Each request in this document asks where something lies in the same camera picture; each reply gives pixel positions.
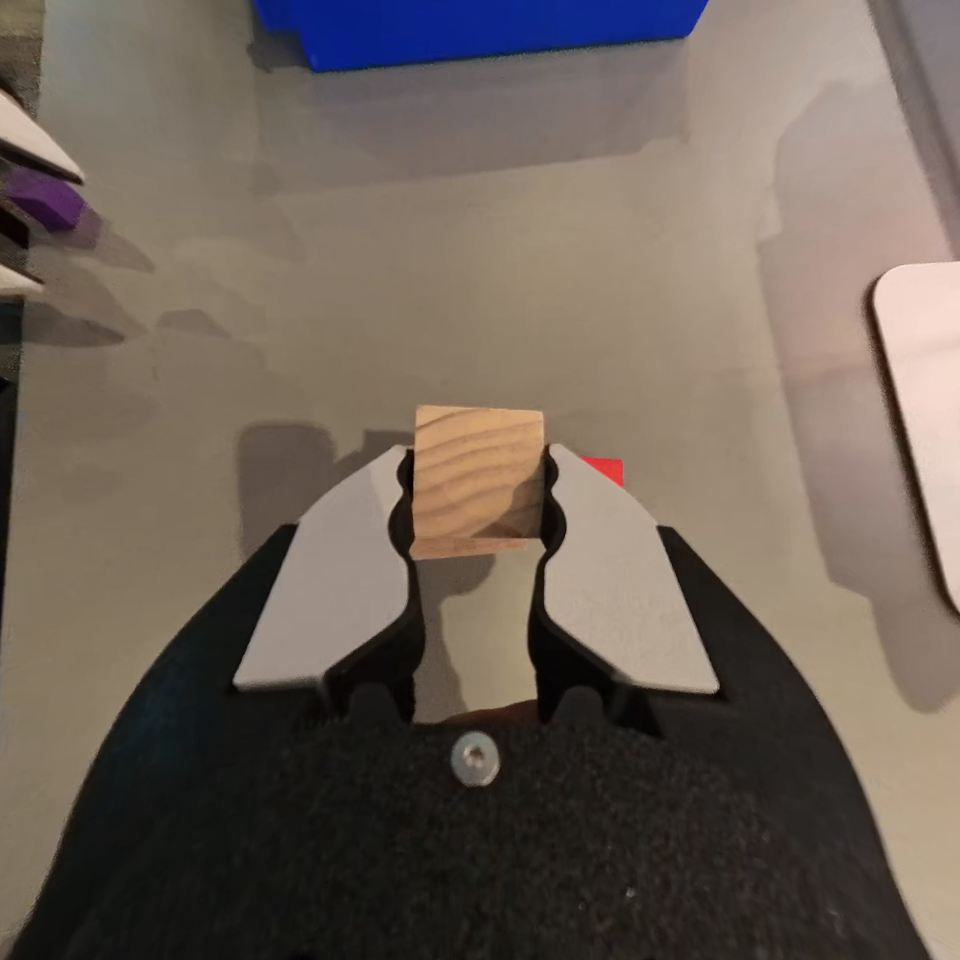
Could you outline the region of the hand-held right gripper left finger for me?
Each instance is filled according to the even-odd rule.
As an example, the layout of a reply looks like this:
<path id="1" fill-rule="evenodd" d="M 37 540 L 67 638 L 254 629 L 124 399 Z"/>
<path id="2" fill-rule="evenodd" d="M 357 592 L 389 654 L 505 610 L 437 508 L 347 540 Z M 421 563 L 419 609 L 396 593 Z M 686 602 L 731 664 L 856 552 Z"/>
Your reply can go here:
<path id="1" fill-rule="evenodd" d="M 395 445 L 301 517 L 233 677 L 235 690 L 314 690 L 344 715 L 378 685 L 416 709 L 426 619 L 411 557 L 411 449 Z"/>

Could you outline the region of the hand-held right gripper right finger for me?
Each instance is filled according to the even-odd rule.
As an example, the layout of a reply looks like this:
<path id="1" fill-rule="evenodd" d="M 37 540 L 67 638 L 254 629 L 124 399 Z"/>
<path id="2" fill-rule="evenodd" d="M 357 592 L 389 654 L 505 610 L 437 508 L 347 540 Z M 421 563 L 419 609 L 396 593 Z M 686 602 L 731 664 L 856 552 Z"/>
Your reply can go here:
<path id="1" fill-rule="evenodd" d="M 658 523 L 557 442 L 544 455 L 540 538 L 527 648 L 541 722 L 575 689 L 614 724 L 656 724 L 650 693 L 720 693 Z"/>

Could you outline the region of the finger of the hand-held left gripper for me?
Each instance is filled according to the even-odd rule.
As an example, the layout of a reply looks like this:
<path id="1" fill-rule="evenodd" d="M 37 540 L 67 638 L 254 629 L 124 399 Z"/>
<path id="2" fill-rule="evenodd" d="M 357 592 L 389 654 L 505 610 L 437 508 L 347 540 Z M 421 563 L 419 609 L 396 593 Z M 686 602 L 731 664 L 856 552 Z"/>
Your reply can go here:
<path id="1" fill-rule="evenodd" d="M 1 91 L 1 153 L 9 161 L 73 185 L 83 185 L 80 166 L 7 90 Z"/>
<path id="2" fill-rule="evenodd" d="M 5 255 L 17 247 L 23 255 L 30 249 L 31 234 L 26 222 L 12 211 L 1 206 L 1 295 L 2 297 L 29 297 L 43 291 L 43 283 L 30 275 L 29 272 L 19 269 L 22 263 L 9 265 Z"/>

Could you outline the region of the purple wooden cube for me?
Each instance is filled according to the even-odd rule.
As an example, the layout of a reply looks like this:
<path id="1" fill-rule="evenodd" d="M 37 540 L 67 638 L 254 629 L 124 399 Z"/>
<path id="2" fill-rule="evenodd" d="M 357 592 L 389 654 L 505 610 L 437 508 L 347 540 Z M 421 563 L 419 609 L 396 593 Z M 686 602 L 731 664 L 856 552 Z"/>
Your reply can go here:
<path id="1" fill-rule="evenodd" d="M 87 209 L 82 195 L 69 183 L 22 167 L 6 173 L 6 198 L 49 233 L 75 230 Z"/>

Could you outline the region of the natural wooden cube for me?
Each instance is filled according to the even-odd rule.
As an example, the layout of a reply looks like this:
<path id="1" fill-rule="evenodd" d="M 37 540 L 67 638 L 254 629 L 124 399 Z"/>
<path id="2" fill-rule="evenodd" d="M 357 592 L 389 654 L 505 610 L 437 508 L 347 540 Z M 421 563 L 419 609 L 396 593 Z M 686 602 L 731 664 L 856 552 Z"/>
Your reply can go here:
<path id="1" fill-rule="evenodd" d="M 419 405 L 413 452 L 414 560 L 522 550 L 540 537 L 544 413 Z"/>

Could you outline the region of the white square board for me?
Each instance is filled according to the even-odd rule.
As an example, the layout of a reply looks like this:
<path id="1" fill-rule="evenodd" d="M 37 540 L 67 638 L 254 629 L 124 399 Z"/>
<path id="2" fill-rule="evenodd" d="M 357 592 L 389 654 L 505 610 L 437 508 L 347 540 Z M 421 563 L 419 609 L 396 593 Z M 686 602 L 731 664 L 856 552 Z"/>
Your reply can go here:
<path id="1" fill-rule="evenodd" d="M 959 609 L 959 263 L 901 265 L 871 306 L 946 597 Z"/>

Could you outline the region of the blue plastic box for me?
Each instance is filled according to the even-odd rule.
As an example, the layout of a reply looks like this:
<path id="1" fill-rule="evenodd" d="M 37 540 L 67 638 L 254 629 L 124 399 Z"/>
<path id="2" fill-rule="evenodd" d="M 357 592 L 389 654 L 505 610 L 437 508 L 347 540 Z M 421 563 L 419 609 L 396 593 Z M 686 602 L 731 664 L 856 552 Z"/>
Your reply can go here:
<path id="1" fill-rule="evenodd" d="M 253 1 L 316 73 L 682 40 L 706 1 Z"/>

